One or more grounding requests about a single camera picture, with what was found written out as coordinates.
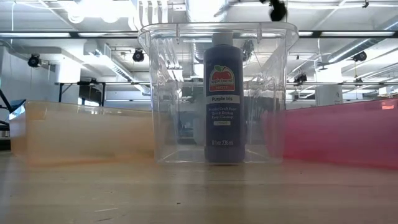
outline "pink translucent bin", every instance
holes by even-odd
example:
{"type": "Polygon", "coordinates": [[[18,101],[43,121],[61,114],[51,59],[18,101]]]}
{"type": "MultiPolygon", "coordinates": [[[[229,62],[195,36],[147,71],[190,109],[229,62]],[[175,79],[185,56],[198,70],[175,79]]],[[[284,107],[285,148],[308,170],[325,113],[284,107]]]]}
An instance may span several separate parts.
{"type": "Polygon", "coordinates": [[[398,169],[398,99],[285,111],[284,131],[284,158],[398,169]]]}
{"type": "Polygon", "coordinates": [[[11,150],[29,164],[153,160],[152,113],[28,101],[11,114],[11,150]]]}

